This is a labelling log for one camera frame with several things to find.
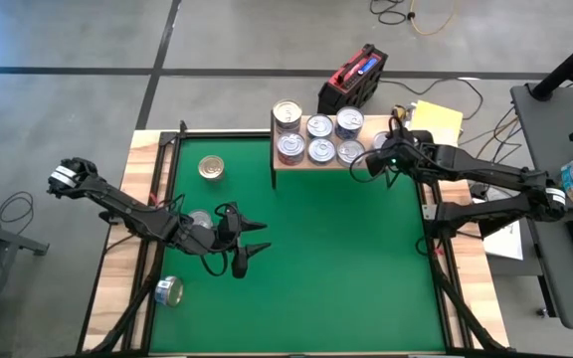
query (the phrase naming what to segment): white label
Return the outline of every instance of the white label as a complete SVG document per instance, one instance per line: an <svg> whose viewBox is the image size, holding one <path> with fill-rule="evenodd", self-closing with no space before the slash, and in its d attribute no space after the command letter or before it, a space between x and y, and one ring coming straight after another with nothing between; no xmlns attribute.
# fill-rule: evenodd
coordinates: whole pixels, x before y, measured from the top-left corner
<svg viewBox="0 0 573 358"><path fill-rule="evenodd" d="M169 286L171 286L171 282L170 281L160 281L158 283L158 286L160 288L169 288Z"/></svg>
<svg viewBox="0 0 573 358"><path fill-rule="evenodd" d="M70 178L74 177L75 175L77 175L77 173L75 173L74 171L66 168L65 166L58 166L56 169L58 172L60 172L61 174L64 174L65 176L68 176Z"/></svg>
<svg viewBox="0 0 573 358"><path fill-rule="evenodd" d="M61 173L59 173L59 172L52 172L51 177L53 177L53 178L59 180L60 182L62 182L62 183L64 183L64 184L68 185L68 186L71 187L71 188L74 188L74 187L77 186L77 184L75 184L74 181L72 181L70 178L68 178L67 176L65 176L65 175L63 175L63 174L61 174Z"/></svg>
<svg viewBox="0 0 573 358"><path fill-rule="evenodd" d="M565 198L562 198L558 195L552 195L552 200L557 201L557 202L565 205Z"/></svg>
<svg viewBox="0 0 573 358"><path fill-rule="evenodd" d="M565 198L565 192L560 190L560 189L545 188L545 193L552 194L552 195L558 195L562 198Z"/></svg>

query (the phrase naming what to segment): white paper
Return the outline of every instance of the white paper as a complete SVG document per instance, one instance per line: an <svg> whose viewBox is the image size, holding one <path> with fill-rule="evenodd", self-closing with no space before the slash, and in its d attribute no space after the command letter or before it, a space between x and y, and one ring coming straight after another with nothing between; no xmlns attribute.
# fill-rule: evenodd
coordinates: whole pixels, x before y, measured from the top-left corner
<svg viewBox="0 0 573 358"><path fill-rule="evenodd" d="M474 199L475 203L483 200ZM485 253L509 259L523 260L521 230L518 220L483 239Z"/></svg>

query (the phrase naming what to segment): desk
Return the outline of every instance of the desk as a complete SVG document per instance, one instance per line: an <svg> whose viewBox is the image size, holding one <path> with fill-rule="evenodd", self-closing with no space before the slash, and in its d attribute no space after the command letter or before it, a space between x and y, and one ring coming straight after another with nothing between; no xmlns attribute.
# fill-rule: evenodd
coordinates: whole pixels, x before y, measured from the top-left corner
<svg viewBox="0 0 573 358"><path fill-rule="evenodd" d="M148 198L159 137L160 131L144 130L136 131L132 139L121 190L141 201L146 201ZM166 173L168 166L164 168L163 173ZM166 184L164 183L166 175L162 175L162 178L159 193L164 192ZM468 184L465 181L446 182L441 183L440 186L444 201L459 203L471 201ZM462 230L471 234L478 233L476 225L466 225ZM110 245L124 236L124 228L112 228L107 244ZM83 329L79 349L89 349L99 344L127 306L138 246L138 240L128 241L108 253L100 263L95 294L91 299L89 320ZM481 241L457 236L453 239L453 247L464 299L494 339L507 345L507 337ZM142 334L143 308L144 305L141 306L136 319L135 337L140 337ZM461 346L458 320L451 306L449 306L448 314L451 327L453 327L455 345ZM139 339L135 339L131 347L139 347L139 342Z"/></svg>
<svg viewBox="0 0 573 358"><path fill-rule="evenodd" d="M532 98L526 87L511 90L534 167L554 176L573 159L573 89L559 88L550 101ZM541 253L543 289L548 311L573 328L573 245L564 222L573 220L573 209L563 221L533 223L532 237Z"/></svg>

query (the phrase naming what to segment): black desk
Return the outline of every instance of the black desk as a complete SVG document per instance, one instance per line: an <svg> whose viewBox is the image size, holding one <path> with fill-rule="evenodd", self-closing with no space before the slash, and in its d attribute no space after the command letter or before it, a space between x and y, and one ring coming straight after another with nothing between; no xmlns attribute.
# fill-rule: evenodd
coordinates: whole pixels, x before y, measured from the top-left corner
<svg viewBox="0 0 573 358"><path fill-rule="evenodd" d="M558 174L560 167L573 159L573 142L568 139L573 131L573 89L557 89L547 102L533 99L525 87L514 87L510 92L534 166L552 176ZM573 210L565 218L568 220L573 220ZM564 222L534 223L531 229L553 308L563 325L573 328L573 246L569 233Z"/></svg>

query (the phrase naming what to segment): green mat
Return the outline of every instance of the green mat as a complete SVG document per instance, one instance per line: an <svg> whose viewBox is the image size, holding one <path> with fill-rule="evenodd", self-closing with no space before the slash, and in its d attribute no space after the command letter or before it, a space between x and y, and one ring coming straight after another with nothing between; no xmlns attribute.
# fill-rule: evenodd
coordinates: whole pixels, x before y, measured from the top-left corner
<svg viewBox="0 0 573 358"><path fill-rule="evenodd" d="M205 155L225 161L218 183L198 174ZM183 141L176 195L183 212L238 202L266 229L243 243L273 245L247 277L212 277L197 257L165 251L162 274L185 282L181 303L157 305L152 353L443 351L430 267L415 251L422 222L415 186L354 182L346 171L278 173L269 140ZM220 255L208 258L222 267Z"/></svg>

